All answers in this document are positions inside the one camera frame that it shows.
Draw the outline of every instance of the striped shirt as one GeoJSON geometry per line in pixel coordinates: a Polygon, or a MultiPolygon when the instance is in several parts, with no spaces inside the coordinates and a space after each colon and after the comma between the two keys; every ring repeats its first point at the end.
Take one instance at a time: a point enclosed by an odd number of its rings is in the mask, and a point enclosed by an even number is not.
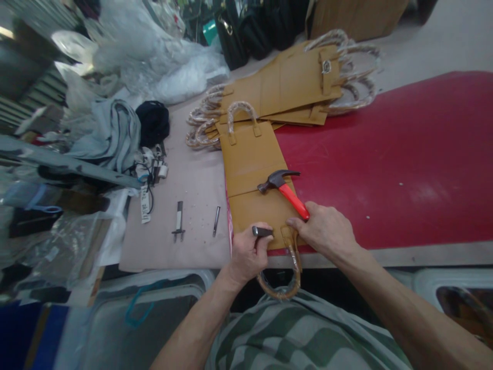
{"type": "Polygon", "coordinates": [[[387,330],[303,290],[288,302],[264,296],[218,339],[218,369],[411,368],[387,330]]]}

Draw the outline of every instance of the wrist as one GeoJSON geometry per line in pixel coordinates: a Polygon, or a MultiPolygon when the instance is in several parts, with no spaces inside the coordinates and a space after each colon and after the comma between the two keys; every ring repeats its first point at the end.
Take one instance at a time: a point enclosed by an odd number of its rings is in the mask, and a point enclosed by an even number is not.
{"type": "Polygon", "coordinates": [[[222,281],[228,290],[239,292],[247,282],[238,277],[234,270],[231,262],[229,262],[221,269],[216,280],[222,281]]]}
{"type": "Polygon", "coordinates": [[[336,267],[358,267],[366,258],[368,251],[362,248],[358,243],[343,247],[342,250],[333,251],[327,248],[324,257],[331,261],[336,267]]]}

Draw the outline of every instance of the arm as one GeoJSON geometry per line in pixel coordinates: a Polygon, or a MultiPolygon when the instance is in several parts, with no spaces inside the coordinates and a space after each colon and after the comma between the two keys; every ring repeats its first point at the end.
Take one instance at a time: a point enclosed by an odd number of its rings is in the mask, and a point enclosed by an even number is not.
{"type": "MultiPolygon", "coordinates": [[[[254,224],[271,229],[265,223],[254,224]]],[[[212,343],[240,290],[267,267],[267,245],[272,236],[259,238],[250,225],[235,236],[231,261],[192,307],[171,338],[159,352],[152,370],[165,368],[204,368],[212,343]]]]}
{"type": "Polygon", "coordinates": [[[310,220],[287,224],[337,266],[390,331],[415,368],[492,368],[493,351],[394,279],[358,245],[335,208],[306,203],[310,220]]]}

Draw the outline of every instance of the cardboard box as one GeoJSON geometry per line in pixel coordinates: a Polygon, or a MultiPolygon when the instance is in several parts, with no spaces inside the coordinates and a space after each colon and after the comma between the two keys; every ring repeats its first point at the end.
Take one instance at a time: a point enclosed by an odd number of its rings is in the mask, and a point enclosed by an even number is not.
{"type": "Polygon", "coordinates": [[[396,27],[408,0],[318,0],[310,38],[343,29],[356,41],[389,35],[396,27]]]}

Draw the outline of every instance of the hand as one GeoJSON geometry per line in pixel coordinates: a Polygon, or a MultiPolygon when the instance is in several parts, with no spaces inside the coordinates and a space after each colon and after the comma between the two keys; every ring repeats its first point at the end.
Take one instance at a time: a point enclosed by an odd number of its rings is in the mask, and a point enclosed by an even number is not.
{"type": "Polygon", "coordinates": [[[268,224],[258,222],[235,235],[231,261],[227,267],[230,278],[241,287],[267,268],[267,245],[274,239],[273,236],[255,237],[252,226],[272,230],[268,224]]]}
{"type": "Polygon", "coordinates": [[[337,264],[364,250],[356,242],[349,220],[334,207],[319,206],[311,201],[305,206],[310,212],[307,223],[300,218],[289,218],[286,224],[298,230],[299,235],[329,261],[337,264]]]}

